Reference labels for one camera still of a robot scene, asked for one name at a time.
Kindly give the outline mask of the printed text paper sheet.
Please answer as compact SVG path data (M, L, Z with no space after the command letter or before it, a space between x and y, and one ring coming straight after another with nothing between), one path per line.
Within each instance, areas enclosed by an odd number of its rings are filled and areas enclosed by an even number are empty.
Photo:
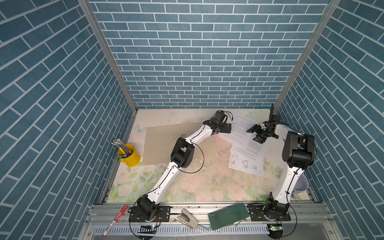
M243 114L234 112L233 120L230 123L232 124L231 133L219 133L219 137L237 147L246 147L253 138L253 134L247 133L247 130L256 125L256 121Z

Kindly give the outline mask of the beige cardboard folder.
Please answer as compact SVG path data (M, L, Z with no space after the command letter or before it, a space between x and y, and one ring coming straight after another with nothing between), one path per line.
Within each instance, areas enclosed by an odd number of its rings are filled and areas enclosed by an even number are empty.
M143 165L168 164L177 139L182 135L187 137L192 135L200 129L202 124L202 122L183 123L147 128ZM218 156L215 138L209 137L200 143L198 147L195 147L193 159L202 160L203 158L216 158Z

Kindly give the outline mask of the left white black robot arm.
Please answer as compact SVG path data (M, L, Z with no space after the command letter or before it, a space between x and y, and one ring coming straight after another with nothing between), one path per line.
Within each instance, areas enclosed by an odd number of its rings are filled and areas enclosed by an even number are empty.
M227 120L232 121L233 119L234 116L231 112L218 110L210 119L204 121L202 126L192 135L177 139L165 172L151 191L140 196L135 202L140 217L143 217L145 221L151 221L157 216L157 208L173 179L179 173L187 173L185 168L193 160L195 147L199 147L201 142L212 135L231 133L232 124L228 123Z

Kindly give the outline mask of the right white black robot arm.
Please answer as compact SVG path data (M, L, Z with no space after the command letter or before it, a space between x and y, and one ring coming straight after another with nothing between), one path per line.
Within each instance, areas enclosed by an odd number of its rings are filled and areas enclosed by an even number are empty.
M282 140L281 159L284 162L277 188L271 192L265 202L266 218L275 220L284 217L290 207L290 198L294 187L315 160L315 137L291 128L280 121L277 115L270 115L262 125L253 125L247 133L255 133L254 141L264 144L268 140Z

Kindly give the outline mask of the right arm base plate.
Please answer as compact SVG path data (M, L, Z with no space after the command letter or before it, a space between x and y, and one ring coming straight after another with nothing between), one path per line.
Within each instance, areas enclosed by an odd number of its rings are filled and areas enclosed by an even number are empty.
M266 207L264 204L248 204L246 206L252 222L263 222L263 221L277 221L282 222L291 221L291 216L288 212L289 206L282 205L281 207Z

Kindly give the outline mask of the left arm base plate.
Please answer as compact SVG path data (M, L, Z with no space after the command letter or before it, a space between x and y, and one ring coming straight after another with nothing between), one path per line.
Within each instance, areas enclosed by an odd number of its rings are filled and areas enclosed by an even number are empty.
M133 223L144 223L144 222L169 222L171 207L170 206L159 206L155 210L152 210L151 213L146 216L143 214L139 207L132 207L128 209L128 213L130 214L129 221Z

